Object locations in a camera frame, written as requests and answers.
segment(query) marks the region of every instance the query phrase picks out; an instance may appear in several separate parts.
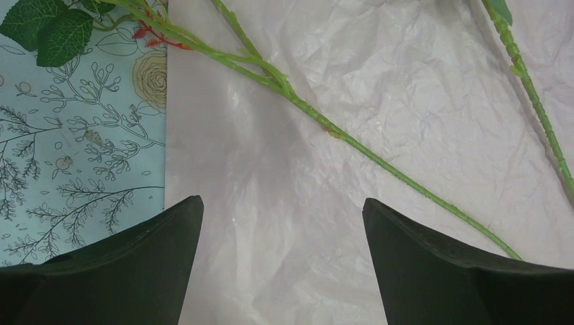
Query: white tissue paper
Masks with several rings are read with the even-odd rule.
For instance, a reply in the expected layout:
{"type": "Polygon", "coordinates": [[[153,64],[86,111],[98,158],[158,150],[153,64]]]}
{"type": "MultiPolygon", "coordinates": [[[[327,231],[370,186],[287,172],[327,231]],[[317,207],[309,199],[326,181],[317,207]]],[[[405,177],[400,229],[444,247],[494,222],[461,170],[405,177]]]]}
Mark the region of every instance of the white tissue paper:
{"type": "MultiPolygon", "coordinates": [[[[525,260],[574,268],[574,211],[481,1],[224,2],[328,118],[525,260]]],[[[574,168],[574,2],[507,3],[574,168]]],[[[169,13],[238,53],[209,0],[169,13]]],[[[205,203],[181,325],[386,324],[366,198],[504,254],[279,95],[198,52],[170,49],[168,63],[166,207],[205,203]]]]}

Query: green stem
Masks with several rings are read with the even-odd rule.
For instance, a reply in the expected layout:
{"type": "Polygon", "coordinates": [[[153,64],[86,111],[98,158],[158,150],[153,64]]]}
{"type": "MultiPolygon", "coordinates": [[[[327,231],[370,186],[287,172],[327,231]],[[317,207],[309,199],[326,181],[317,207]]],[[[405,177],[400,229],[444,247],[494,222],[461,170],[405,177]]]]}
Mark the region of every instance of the green stem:
{"type": "Polygon", "coordinates": [[[566,163],[562,149],[560,149],[558,139],[552,130],[550,119],[546,115],[546,110],[544,110],[544,107],[540,102],[540,98],[538,97],[534,83],[530,78],[526,64],[520,55],[520,49],[514,42],[514,37],[512,36],[510,27],[505,19],[503,19],[503,17],[499,15],[486,0],[483,0],[483,5],[485,6],[490,19],[492,20],[494,27],[500,36],[500,40],[506,48],[506,53],[508,53],[508,56],[510,56],[510,59],[512,60],[512,66],[510,66],[510,69],[518,78],[520,78],[528,98],[532,103],[532,107],[538,116],[538,120],[542,125],[542,129],[546,134],[546,138],[550,148],[552,149],[552,153],[554,154],[554,159],[558,165],[558,171],[566,185],[567,196],[569,196],[569,198],[574,198],[574,179],[572,178],[572,174],[570,174],[570,169],[568,168],[568,164],[566,163]]]}
{"type": "MultiPolygon", "coordinates": [[[[457,218],[461,219],[468,225],[472,226],[474,229],[478,230],[492,242],[497,244],[509,257],[521,260],[520,256],[516,252],[514,252],[514,250],[512,250],[502,239],[496,236],[493,232],[488,230],[488,228],[481,225],[471,216],[462,212],[459,208],[455,207],[454,205],[446,202],[444,199],[433,194],[431,191],[427,190],[424,186],[410,179],[407,175],[405,175],[397,168],[395,168],[393,165],[389,164],[387,161],[381,158],[379,155],[375,154],[373,151],[368,149],[365,145],[357,141],[354,137],[351,137],[347,132],[343,131],[339,126],[329,121],[319,111],[317,111],[315,108],[313,108],[311,105],[309,105],[299,96],[297,96],[294,93],[291,84],[288,82],[287,77],[284,74],[282,74],[277,68],[271,65],[269,62],[263,60],[257,49],[255,49],[255,47],[252,45],[250,41],[248,42],[248,44],[251,44],[250,46],[252,46],[252,49],[248,49],[250,53],[250,56],[248,58],[235,56],[230,53],[223,53],[217,51],[216,49],[213,49],[212,47],[209,47],[207,44],[205,44],[205,42],[201,41],[198,37],[184,30],[183,28],[172,25],[171,23],[169,23],[167,18],[166,20],[160,20],[158,22],[155,21],[153,18],[147,17],[139,9],[134,7],[134,5],[139,5],[138,2],[140,0],[100,0],[100,1],[115,3],[125,7],[138,20],[143,20],[146,24],[162,32],[164,35],[172,39],[175,39],[178,42],[183,43],[184,45],[187,45],[199,51],[200,53],[203,53],[204,55],[218,61],[219,63],[222,63],[225,66],[234,69],[240,74],[243,74],[244,76],[280,94],[281,96],[289,100],[291,103],[293,103],[301,111],[303,111],[307,116],[311,117],[315,122],[319,123],[322,127],[327,129],[330,135],[347,142],[350,146],[361,152],[369,159],[373,160],[377,165],[381,166],[384,170],[391,173],[393,176],[401,180],[403,183],[407,184],[415,191],[421,193],[426,198],[430,199],[434,203],[438,204],[440,207],[443,207],[445,210],[455,215],[457,218]],[[237,65],[234,61],[256,64],[269,74],[266,77],[263,77],[259,74],[255,74],[243,68],[242,66],[237,65]]],[[[235,16],[231,14],[229,10],[227,10],[225,5],[220,0],[212,0],[212,1],[214,1],[214,3],[218,6],[220,11],[228,13],[226,19],[228,19],[228,22],[231,24],[232,28],[233,26],[235,26],[234,30],[237,33],[238,32],[237,26],[239,26],[239,22],[236,20],[235,16]]],[[[246,42],[248,41],[247,36],[245,35],[244,32],[242,32],[242,30],[241,34],[238,36],[240,38],[243,38],[242,41],[246,42]]]]}
{"type": "Polygon", "coordinates": [[[409,187],[413,188],[415,191],[421,193],[424,197],[433,201],[440,207],[444,208],[455,215],[458,219],[461,219],[468,225],[472,226],[474,229],[478,230],[492,242],[497,244],[509,257],[513,259],[522,260],[521,257],[502,239],[496,236],[484,225],[481,225],[478,221],[474,220],[470,215],[462,212],[459,208],[446,202],[444,199],[438,197],[431,191],[427,190],[424,186],[420,185],[406,174],[402,173],[399,169],[389,164],[379,155],[375,154],[371,149],[364,146],[361,142],[357,141],[354,137],[350,136],[347,132],[343,131],[340,127],[335,125],[333,122],[329,121],[324,115],[318,112],[315,108],[310,106],[307,102],[303,101],[299,97],[288,98],[295,106],[301,109],[307,116],[310,116],[313,120],[317,121],[322,127],[329,130],[329,132],[336,138],[347,142],[351,147],[355,148],[370,160],[373,160],[377,165],[381,166],[385,171],[391,173],[397,179],[407,184],[409,187]]]}
{"type": "MultiPolygon", "coordinates": [[[[225,18],[225,20],[227,21],[231,29],[233,29],[233,31],[235,32],[241,43],[243,43],[243,46],[245,46],[247,51],[251,53],[252,56],[262,60],[263,57],[255,47],[255,45],[253,45],[249,37],[247,37],[245,31],[243,31],[243,28],[239,24],[239,21],[237,20],[237,16],[235,15],[235,13],[229,11],[228,8],[223,4],[223,2],[221,2],[221,0],[211,0],[211,2],[213,2],[213,4],[219,10],[223,18],[225,18]]],[[[271,71],[268,71],[265,68],[262,69],[263,72],[268,77],[272,78],[276,83],[280,83],[280,81],[273,75],[271,71]]]]}
{"type": "Polygon", "coordinates": [[[118,26],[120,26],[121,23],[123,22],[133,22],[134,17],[133,15],[125,15],[125,16],[121,16],[120,18],[118,18],[118,20],[114,21],[112,19],[110,19],[112,21],[112,26],[105,26],[103,25],[101,22],[98,22],[97,20],[94,20],[96,23],[98,23],[100,26],[102,27],[97,27],[94,26],[93,29],[95,30],[101,30],[102,32],[111,32],[112,30],[115,30],[116,28],[118,28],[118,26]]]}
{"type": "Polygon", "coordinates": [[[105,16],[109,21],[111,21],[111,22],[114,21],[114,18],[113,18],[109,13],[106,12],[106,13],[104,14],[104,16],[105,16]]]}

